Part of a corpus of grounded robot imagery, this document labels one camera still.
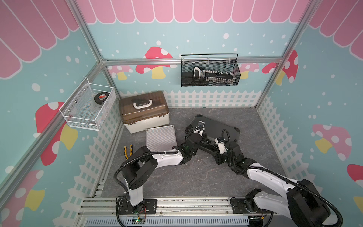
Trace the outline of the black plastic poker case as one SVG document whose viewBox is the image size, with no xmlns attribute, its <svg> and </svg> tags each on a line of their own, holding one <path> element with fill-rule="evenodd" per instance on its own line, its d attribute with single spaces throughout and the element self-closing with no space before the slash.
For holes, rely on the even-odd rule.
<svg viewBox="0 0 363 227">
<path fill-rule="evenodd" d="M 205 129 L 203 132 L 204 139 L 199 146 L 199 149 L 209 154 L 212 154 L 215 150 L 219 151 L 215 139 L 222 135 L 222 130 L 227 130 L 230 134 L 230 139 L 234 142 L 238 141 L 241 133 L 240 129 L 236 127 L 228 126 L 200 114 L 196 115 L 192 122 L 186 127 L 185 133 L 188 134 L 198 125 L 203 125 Z"/>
</svg>

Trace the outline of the silver aluminium poker case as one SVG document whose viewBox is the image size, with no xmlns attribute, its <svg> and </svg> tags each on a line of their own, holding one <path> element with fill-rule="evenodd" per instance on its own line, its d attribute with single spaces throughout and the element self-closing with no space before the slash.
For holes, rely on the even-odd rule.
<svg viewBox="0 0 363 227">
<path fill-rule="evenodd" d="M 173 125 L 146 130 L 146 146 L 150 151 L 170 151 L 177 146 Z"/>
</svg>

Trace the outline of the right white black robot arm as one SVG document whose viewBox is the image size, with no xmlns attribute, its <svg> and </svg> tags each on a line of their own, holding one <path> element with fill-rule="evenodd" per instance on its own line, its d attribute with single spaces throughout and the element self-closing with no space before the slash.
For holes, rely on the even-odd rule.
<svg viewBox="0 0 363 227">
<path fill-rule="evenodd" d="M 231 142 L 226 129 L 222 130 L 221 137 L 215 142 L 219 148 L 217 156 L 225 161 L 236 175 L 259 182 L 277 193 L 270 195 L 260 189 L 250 192 L 246 198 L 252 200 L 255 208 L 288 217 L 299 227 L 325 227 L 324 222 L 332 213 L 337 217 L 332 226 L 343 225 L 343 217 L 339 210 L 323 198 L 309 180 L 297 181 L 284 177 L 243 154 L 236 155 L 239 146 Z"/>
</svg>

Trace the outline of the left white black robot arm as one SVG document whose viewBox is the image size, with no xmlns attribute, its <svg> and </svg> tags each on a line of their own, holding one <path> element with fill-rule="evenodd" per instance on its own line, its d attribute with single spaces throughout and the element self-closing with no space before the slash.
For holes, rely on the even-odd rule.
<svg viewBox="0 0 363 227">
<path fill-rule="evenodd" d="M 126 202 L 136 208 L 144 203 L 143 184 L 158 167 L 186 164 L 196 155 L 205 139 L 205 127 L 197 126 L 185 136 L 185 141 L 171 150 L 151 151 L 139 148 L 120 165 L 113 180 L 125 190 Z"/>
</svg>

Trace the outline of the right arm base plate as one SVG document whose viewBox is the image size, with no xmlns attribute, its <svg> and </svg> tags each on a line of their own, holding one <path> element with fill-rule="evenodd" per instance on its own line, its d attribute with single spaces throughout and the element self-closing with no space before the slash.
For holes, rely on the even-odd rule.
<svg viewBox="0 0 363 227">
<path fill-rule="evenodd" d="M 251 199 L 232 197 L 230 204 L 233 214 L 260 214 L 265 216 L 271 213 L 271 211 L 258 208 Z"/>
</svg>

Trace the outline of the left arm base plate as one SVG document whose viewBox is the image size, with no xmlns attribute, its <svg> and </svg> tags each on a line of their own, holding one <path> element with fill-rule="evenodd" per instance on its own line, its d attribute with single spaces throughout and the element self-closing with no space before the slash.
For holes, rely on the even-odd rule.
<svg viewBox="0 0 363 227">
<path fill-rule="evenodd" d="M 124 198 L 120 198 L 116 202 L 116 210 L 119 214 L 156 214 L 157 200 L 145 199 L 140 204 L 132 206 Z"/>
</svg>

